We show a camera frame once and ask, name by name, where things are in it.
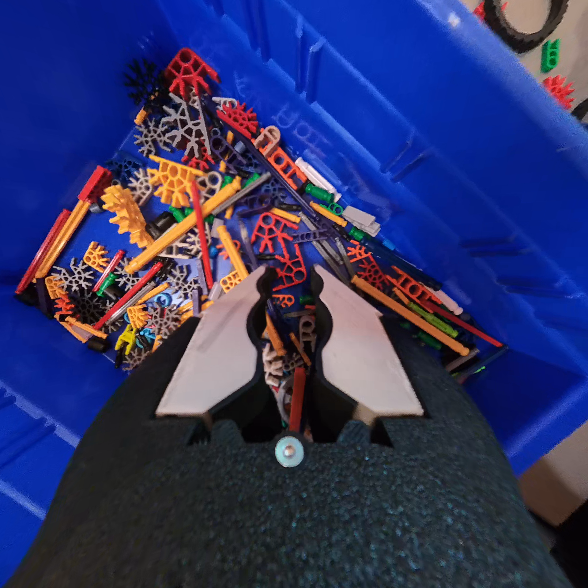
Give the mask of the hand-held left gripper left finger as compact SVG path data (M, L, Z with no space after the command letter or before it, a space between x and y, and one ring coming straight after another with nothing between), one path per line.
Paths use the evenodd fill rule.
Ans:
M204 417L247 426L270 400L261 334L276 271L255 269L203 314L156 408L156 417Z

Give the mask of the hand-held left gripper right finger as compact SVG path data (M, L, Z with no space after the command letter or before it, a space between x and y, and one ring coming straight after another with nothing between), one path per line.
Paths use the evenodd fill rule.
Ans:
M382 323L382 313L328 270L311 270L315 300L316 374L356 412L422 417L424 408Z

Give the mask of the pile of colourful toy pieces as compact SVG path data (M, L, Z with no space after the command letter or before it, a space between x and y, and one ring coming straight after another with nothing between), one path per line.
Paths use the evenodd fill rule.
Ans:
M129 96L139 160L125 152L93 171L64 209L15 297L134 370L185 320L206 311L248 273L276 269L262 339L266 385L288 422L298 372L316 355L315 303L306 284L313 246L335 277L373 301L392 300L401 327L447 352L463 379L508 346L483 332L440 283L395 253L378 218L346 205L304 158L292 160L276 126L258 128L245 102L213 97L217 74L190 49L165 73L133 61Z

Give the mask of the blue labelled storage bin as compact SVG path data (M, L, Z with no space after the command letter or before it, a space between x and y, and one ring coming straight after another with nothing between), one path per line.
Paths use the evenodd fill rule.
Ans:
M587 419L587 132L459 1L1 1L1 584L123 378L14 290L186 47L508 346L466 388L515 474Z

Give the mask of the red fan connector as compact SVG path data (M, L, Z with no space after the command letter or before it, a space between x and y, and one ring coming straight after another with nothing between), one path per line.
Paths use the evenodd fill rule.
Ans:
M567 77L561 75L546 77L542 82L545 90L556 100L556 102L566 111L572 107L575 97L573 82L569 82Z
M508 1L480 1L473 14L486 25L498 26L505 23L504 11Z

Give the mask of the green clip connector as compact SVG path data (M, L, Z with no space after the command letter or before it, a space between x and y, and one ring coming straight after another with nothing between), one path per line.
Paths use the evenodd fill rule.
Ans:
M547 74L554 70L560 61L560 39L546 40L541 48L540 70Z

